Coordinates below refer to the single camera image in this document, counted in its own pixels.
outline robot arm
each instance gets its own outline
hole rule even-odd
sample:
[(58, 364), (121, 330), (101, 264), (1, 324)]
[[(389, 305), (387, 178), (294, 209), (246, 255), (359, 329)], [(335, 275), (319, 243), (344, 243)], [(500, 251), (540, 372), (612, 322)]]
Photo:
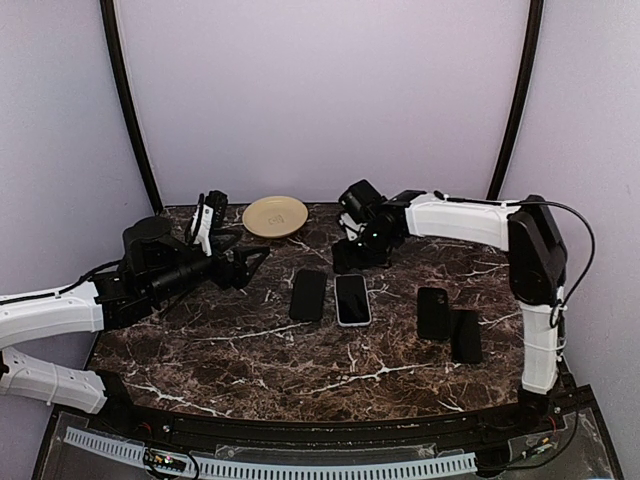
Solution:
[(11, 345), (62, 333), (129, 327), (160, 309), (162, 302), (206, 280), (223, 290), (246, 286), (269, 248), (238, 247), (229, 258), (226, 250), (239, 236), (232, 234), (232, 241), (224, 244), (216, 241), (209, 230), (221, 223), (226, 196), (211, 192), (207, 200), (212, 199), (219, 202), (215, 208), (219, 220), (213, 221), (211, 206), (199, 205), (196, 215), (210, 211), (209, 222), (199, 222), (194, 238), (198, 241), (180, 242), (171, 236), (167, 219), (145, 218), (123, 233), (125, 255), (115, 271), (91, 275), (70, 287), (0, 296), (0, 394), (97, 413), (109, 396), (107, 382), (98, 373), (44, 362)]
[(340, 197), (339, 223), (347, 238), (333, 246), (334, 270), (389, 266), (393, 248), (410, 235), (439, 236), (491, 245), (507, 252), (511, 291), (524, 319), (522, 386), (546, 394), (557, 378), (558, 308), (563, 300), (567, 252), (544, 199), (525, 205), (449, 199), (407, 190), (387, 200), (366, 180)]

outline wall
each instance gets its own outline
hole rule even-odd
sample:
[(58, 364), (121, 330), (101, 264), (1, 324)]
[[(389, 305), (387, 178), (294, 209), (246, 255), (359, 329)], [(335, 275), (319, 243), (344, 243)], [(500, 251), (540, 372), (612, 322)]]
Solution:
[[(151, 213), (119, 110), (98, 1), (0, 2), (0, 292), (71, 283), (122, 255)], [(25, 353), (81, 367), (92, 336)], [(0, 397), (0, 476), (31, 478), (50, 409)]]
[(529, 2), (126, 0), (131, 84), (164, 201), (484, 196)]
[[(627, 478), (640, 478), (640, 4), (547, 2), (522, 130), (503, 192), (583, 212), (596, 262), (568, 311), (568, 359), (591, 383)], [(558, 214), (575, 278), (588, 252)]]

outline black pole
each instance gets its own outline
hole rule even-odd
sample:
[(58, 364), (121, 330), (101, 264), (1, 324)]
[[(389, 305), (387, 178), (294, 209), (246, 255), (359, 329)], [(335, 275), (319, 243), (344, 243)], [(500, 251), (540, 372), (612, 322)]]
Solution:
[(520, 70), (518, 71), (518, 81), (516, 82), (516, 90), (513, 94), (513, 102), (511, 103), (511, 111), (509, 112), (509, 120), (507, 121), (507, 128), (504, 132), (502, 147), (500, 148), (496, 168), (493, 172), (489, 192), (487, 193), (487, 200), (496, 200), (498, 198), (507, 175), (509, 161), (513, 154), (513, 147), (515, 146), (520, 121), (522, 120), (522, 112), (524, 111), (524, 104), (527, 99), (529, 83), (531, 82), (531, 72), (533, 71), (533, 61), (538, 46), (543, 7), (544, 0), (531, 0), (527, 32), (524, 37), (522, 59), (520, 60)]
[(158, 214), (164, 208), (158, 185), (153, 177), (151, 164), (147, 151), (144, 148), (138, 117), (133, 106), (133, 97), (129, 88), (129, 80), (127, 79), (127, 71), (124, 66), (124, 57), (122, 55), (122, 45), (120, 44), (120, 36), (118, 35), (118, 22), (116, 20), (116, 11), (113, 0), (100, 0), (102, 9), (102, 23), (104, 24), (104, 34), (107, 39), (107, 47), (109, 49), (109, 57), (111, 58), (111, 68), (113, 70), (113, 78), (116, 81), (118, 96), (120, 97), (120, 106), (122, 107), (122, 115), (127, 125), (129, 139), (133, 147), (133, 153), (138, 163), (138, 169), (144, 182), (144, 188), (151, 202), (153, 211)]

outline table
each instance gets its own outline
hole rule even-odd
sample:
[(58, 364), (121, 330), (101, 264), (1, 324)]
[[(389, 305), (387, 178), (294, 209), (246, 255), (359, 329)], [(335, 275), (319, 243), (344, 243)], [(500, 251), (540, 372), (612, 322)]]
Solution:
[[(226, 226), (242, 228), (244, 206)], [(343, 236), (336, 204), (309, 205), (295, 235), (244, 245), (271, 255), (240, 291), (206, 284), (160, 315), (101, 335), (91, 369), (118, 372), (137, 405), (247, 420), (391, 420), (513, 403), (523, 368), (522, 319), (503, 253), (442, 238), (408, 239), (389, 269), (364, 272), (373, 322), (337, 325), (331, 245)], [(193, 207), (168, 208), (178, 238)], [(302, 268), (329, 274), (320, 324), (288, 317)], [(448, 291), (451, 307), (481, 318), (484, 362), (451, 362), (448, 343), (416, 335), (421, 286)]]

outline beige plate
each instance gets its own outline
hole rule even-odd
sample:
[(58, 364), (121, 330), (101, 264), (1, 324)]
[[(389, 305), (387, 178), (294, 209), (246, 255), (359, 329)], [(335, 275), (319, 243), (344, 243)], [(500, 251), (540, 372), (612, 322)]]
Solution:
[(253, 202), (242, 215), (242, 223), (254, 235), (282, 238), (297, 231), (309, 212), (300, 200), (291, 197), (265, 197)]

